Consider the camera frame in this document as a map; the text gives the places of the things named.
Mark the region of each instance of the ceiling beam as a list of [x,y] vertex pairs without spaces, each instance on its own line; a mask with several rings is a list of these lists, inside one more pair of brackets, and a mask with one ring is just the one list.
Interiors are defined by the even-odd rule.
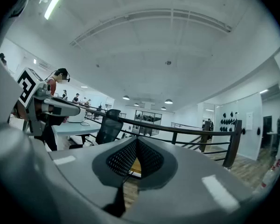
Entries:
[[211,53],[202,49],[198,49],[194,46],[178,46],[163,43],[152,43],[152,44],[138,44],[129,45],[124,47],[116,47],[109,51],[104,51],[101,53],[92,54],[96,59],[113,56],[124,53],[134,53],[134,52],[146,52],[146,51],[164,51],[164,52],[179,52],[185,55],[197,56],[197,57],[210,57]]

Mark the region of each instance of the glass window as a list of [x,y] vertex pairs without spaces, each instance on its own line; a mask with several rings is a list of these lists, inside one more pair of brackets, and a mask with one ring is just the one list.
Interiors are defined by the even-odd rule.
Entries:
[[[140,121],[143,123],[149,123],[154,125],[161,125],[162,115],[152,112],[139,111],[136,110],[135,119],[136,121]],[[159,130],[144,128],[141,126],[133,126],[133,133],[139,133],[145,136],[154,136],[159,134]]]

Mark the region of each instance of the person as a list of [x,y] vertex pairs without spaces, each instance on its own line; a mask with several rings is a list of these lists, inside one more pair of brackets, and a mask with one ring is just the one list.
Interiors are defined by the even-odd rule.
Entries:
[[2,61],[4,68],[9,72],[7,67],[7,61],[5,60],[5,55],[3,53],[0,53],[0,60]]
[[276,149],[275,152],[273,152],[273,154],[277,154],[278,148],[279,148],[279,144],[280,144],[280,118],[278,118],[277,120],[277,140],[276,140]]
[[210,119],[208,119],[208,121],[210,123],[210,128],[212,128],[214,126],[214,123]]
[[63,90],[62,98],[63,98],[64,100],[67,100],[67,93],[66,93],[66,90]]
[[84,99],[82,100],[82,104],[83,104],[83,105],[87,105],[87,99],[86,99],[86,97],[84,97]]
[[[47,83],[51,85],[51,95],[54,96],[56,90],[56,83],[62,83],[67,80],[68,72],[65,68],[58,69],[54,75],[47,80]],[[46,142],[51,151],[57,150],[57,145],[55,141],[55,136],[52,130],[52,126],[47,126],[42,132],[41,136],[34,137],[37,140],[41,140],[42,142]]]
[[56,84],[57,83],[63,83],[67,79],[68,72],[65,68],[58,69],[52,77],[50,77],[47,80],[47,83],[51,85],[51,95],[55,94],[56,91]]
[[79,103],[78,97],[79,97],[79,93],[77,93],[76,96],[73,98],[73,102],[74,102],[75,104],[78,104],[78,103]]

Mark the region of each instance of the mesh chair back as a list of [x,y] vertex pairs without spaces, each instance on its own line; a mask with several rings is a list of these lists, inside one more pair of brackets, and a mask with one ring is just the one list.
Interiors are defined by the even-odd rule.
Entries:
[[103,117],[101,128],[95,141],[98,144],[105,144],[115,141],[117,135],[122,129],[123,121],[119,120],[120,110],[108,110]]

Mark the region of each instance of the black pants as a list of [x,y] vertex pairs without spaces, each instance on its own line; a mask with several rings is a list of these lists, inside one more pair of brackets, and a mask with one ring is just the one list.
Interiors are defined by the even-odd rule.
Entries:
[[38,137],[35,136],[34,138],[37,139],[37,140],[43,141],[43,143],[46,142],[47,145],[49,146],[49,148],[52,151],[57,150],[57,145],[56,145],[56,142],[55,142],[55,136],[54,136],[54,133],[53,133],[53,130],[52,130],[51,126],[46,127],[44,129],[44,131],[42,132],[41,136],[38,136]]

